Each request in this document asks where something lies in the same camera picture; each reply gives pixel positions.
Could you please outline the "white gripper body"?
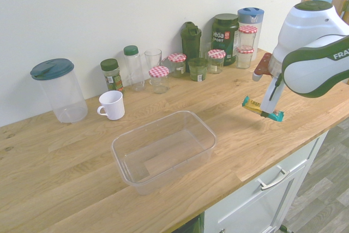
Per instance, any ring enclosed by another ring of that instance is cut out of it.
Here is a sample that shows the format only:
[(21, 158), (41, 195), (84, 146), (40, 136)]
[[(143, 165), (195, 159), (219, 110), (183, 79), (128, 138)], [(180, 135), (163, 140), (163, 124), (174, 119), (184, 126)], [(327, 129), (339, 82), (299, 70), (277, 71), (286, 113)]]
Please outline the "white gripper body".
[(283, 77), (273, 77), (260, 105), (261, 110), (267, 113), (273, 113), (284, 88), (285, 83)]

